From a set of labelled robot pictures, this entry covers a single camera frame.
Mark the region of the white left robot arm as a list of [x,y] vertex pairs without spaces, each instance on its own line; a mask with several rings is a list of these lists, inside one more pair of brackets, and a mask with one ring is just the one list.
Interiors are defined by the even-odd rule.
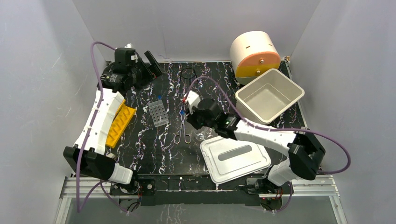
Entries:
[[71,147],[65,147],[63,156],[73,171],[80,175],[116,182],[128,194],[139,190],[134,172],[106,156],[107,140],[117,140],[112,130],[123,133],[130,121],[123,106],[125,96],[132,88],[140,90],[164,74],[158,61],[148,50],[145,63],[132,47],[116,48],[114,62],[99,74],[94,104],[82,133]]

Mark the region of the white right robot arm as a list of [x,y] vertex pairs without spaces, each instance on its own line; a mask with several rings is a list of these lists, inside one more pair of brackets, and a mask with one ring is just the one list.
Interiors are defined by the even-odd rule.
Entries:
[[217,140],[251,143],[286,156],[285,161],[269,168],[263,180],[267,192],[276,193],[293,179],[315,180],[325,150],[309,129],[276,131],[270,126],[259,126],[239,115],[225,113],[210,98],[186,97],[184,102],[188,105],[186,120],[194,128],[206,126],[218,134]]

